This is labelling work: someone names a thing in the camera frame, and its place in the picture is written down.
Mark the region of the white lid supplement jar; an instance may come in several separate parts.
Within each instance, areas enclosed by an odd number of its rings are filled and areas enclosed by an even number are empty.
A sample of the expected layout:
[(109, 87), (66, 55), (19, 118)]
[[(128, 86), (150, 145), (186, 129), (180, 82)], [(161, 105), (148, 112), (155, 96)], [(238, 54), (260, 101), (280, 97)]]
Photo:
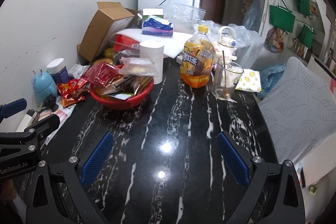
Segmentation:
[(70, 76), (63, 58), (51, 61), (47, 65), (47, 72), (51, 75), (56, 84), (66, 84), (70, 81)]

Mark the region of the red plastic mesh basket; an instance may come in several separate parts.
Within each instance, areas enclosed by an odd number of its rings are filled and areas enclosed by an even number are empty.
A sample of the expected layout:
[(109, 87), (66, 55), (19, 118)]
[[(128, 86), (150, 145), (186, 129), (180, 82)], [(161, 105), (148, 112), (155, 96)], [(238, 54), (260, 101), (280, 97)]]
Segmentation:
[(84, 74), (90, 83), (89, 91), (94, 100), (112, 110), (128, 110), (138, 106), (153, 88), (151, 77), (120, 75), (121, 65), (100, 63)]

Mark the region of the green tote bag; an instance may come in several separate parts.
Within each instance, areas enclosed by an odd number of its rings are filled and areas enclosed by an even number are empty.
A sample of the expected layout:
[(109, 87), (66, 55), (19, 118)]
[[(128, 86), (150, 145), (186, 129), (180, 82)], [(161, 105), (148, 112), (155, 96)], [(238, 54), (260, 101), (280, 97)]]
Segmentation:
[(284, 0), (277, 0), (277, 5), (270, 5), (269, 23), (285, 32), (292, 33), (295, 23), (295, 15), (290, 11)]

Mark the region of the dark red triangular snack bag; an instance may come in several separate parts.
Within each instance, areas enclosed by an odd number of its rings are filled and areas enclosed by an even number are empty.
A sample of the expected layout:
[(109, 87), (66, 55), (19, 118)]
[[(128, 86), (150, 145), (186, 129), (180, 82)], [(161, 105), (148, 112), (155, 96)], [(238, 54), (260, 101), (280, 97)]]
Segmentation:
[(103, 62), (90, 67), (82, 78), (91, 84), (105, 87), (112, 79), (119, 76), (119, 71), (119, 67)]

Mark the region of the white water bottle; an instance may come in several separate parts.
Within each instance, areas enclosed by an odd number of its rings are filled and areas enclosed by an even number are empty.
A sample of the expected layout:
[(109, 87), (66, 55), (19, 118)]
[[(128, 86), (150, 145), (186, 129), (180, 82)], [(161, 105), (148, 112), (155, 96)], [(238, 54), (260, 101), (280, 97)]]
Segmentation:
[(215, 46), (216, 56), (223, 59), (225, 64), (236, 61), (236, 32), (232, 27), (222, 26), (218, 30), (217, 45)]

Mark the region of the seaweed cracker clear packet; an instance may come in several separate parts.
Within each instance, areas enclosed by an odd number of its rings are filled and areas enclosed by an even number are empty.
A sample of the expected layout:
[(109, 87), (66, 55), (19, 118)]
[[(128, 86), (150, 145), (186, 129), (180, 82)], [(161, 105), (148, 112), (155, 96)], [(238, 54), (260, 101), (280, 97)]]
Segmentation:
[(129, 86), (135, 80), (134, 75), (123, 76), (116, 81), (113, 81), (111, 84), (108, 84), (106, 87), (101, 89), (101, 95), (108, 95), (117, 93), (119, 91), (124, 90), (127, 86)]

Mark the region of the green meat snack bag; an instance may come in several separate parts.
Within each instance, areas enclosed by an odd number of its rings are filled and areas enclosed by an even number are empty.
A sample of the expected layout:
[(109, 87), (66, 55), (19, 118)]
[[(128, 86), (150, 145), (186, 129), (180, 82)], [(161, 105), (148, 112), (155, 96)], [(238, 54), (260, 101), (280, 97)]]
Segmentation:
[(142, 93), (144, 88), (147, 87), (147, 85), (152, 81), (152, 79), (153, 77), (149, 77), (149, 76), (137, 76), (133, 83), (134, 95), (136, 96)]

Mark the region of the grey leaf pattern cushion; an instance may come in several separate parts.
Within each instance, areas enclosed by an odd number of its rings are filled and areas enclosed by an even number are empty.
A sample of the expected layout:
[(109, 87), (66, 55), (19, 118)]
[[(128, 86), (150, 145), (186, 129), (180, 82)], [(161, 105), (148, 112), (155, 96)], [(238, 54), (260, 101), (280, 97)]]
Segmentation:
[(295, 57), (289, 58), (259, 108), (279, 163), (299, 162), (335, 133), (335, 98), (330, 88)]

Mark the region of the blue tissue pack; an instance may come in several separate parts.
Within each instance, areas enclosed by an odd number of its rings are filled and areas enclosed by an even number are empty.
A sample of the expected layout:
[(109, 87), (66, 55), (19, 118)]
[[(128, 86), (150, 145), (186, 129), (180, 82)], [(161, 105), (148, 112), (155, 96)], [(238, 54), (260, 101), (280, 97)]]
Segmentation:
[(142, 34), (152, 36), (173, 36), (174, 25), (168, 20), (152, 16), (142, 23)]

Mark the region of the clear glass cup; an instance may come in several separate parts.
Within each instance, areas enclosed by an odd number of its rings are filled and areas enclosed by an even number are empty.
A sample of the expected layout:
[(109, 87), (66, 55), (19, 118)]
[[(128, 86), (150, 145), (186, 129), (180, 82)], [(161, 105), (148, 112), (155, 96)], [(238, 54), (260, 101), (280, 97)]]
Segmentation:
[(213, 96), (218, 100), (230, 100), (243, 72), (244, 69), (235, 62), (226, 64), (225, 60), (218, 60), (211, 87)]

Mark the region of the iced tea bottle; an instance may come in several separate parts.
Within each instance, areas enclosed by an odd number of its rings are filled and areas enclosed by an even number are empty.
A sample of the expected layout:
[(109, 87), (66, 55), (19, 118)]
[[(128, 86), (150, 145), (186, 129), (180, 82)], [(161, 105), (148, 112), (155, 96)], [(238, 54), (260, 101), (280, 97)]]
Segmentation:
[(208, 32), (207, 26), (198, 26), (198, 32), (185, 42), (183, 48), (180, 77), (192, 88), (201, 88), (210, 79), (215, 48), (207, 35)]

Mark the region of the white desiccant sachet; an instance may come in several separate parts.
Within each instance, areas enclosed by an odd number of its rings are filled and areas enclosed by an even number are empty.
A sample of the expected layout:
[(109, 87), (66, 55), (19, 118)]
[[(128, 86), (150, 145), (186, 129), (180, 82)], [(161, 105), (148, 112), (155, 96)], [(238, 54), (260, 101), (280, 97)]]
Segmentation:
[(75, 64), (69, 71), (68, 74), (72, 79), (79, 79), (84, 75), (84, 73), (89, 69), (89, 65)]

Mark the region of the large clear zip bag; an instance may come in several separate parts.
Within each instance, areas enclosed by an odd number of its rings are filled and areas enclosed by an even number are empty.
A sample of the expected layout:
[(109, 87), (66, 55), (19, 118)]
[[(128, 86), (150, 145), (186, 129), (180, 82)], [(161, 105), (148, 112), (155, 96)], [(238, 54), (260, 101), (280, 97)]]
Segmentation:
[(195, 25), (198, 25), (205, 17), (206, 10), (194, 6), (174, 4), (173, 18), (171, 22), (176, 32), (193, 34)]

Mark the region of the green white snack packet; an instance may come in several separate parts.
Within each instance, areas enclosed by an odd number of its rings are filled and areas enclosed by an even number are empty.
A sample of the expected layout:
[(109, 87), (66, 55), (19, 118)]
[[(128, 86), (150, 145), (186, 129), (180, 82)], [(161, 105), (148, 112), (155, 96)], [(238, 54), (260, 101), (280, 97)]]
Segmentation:
[(107, 95), (103, 95), (103, 97), (106, 100), (128, 100), (129, 98), (133, 97), (134, 94), (133, 93), (114, 93), (114, 94), (107, 94)]

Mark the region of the red sauce packets pile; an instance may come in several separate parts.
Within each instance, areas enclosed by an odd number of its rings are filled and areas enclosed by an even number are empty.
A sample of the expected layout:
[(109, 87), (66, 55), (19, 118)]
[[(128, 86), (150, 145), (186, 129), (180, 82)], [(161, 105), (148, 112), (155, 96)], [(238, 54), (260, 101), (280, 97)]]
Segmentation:
[(68, 107), (85, 100), (85, 94), (89, 92), (89, 82), (85, 78), (71, 79), (65, 84), (56, 84), (62, 97), (62, 106)]

